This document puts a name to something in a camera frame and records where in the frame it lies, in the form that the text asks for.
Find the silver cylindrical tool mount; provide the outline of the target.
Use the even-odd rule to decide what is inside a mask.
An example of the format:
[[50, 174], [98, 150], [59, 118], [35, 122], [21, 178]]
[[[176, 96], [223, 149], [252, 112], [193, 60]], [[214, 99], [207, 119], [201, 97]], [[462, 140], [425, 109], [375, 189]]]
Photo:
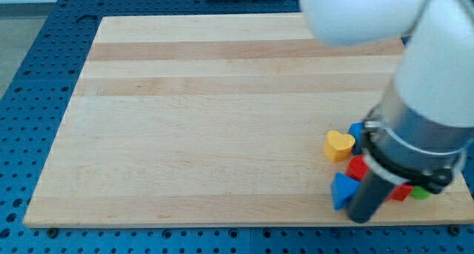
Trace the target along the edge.
[[408, 183], [439, 194], [461, 172], [472, 127], [440, 124], [417, 113], [390, 83], [366, 115], [361, 147], [371, 169], [396, 185]]

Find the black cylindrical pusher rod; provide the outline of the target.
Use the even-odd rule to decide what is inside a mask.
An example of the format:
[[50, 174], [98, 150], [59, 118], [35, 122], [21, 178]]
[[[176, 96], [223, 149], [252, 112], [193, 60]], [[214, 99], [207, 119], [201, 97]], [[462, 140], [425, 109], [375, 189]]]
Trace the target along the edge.
[[368, 222], [394, 188], [393, 183], [369, 170], [348, 205], [348, 218], [358, 224]]

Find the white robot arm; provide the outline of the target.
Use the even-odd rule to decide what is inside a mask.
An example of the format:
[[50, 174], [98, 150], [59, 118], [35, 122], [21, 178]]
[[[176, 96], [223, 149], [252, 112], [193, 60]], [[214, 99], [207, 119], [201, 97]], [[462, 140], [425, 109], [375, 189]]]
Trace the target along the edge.
[[441, 193], [473, 144], [473, 0], [299, 0], [315, 37], [350, 46], [407, 37], [382, 99], [363, 119], [369, 168], [348, 206], [369, 221], [401, 184]]

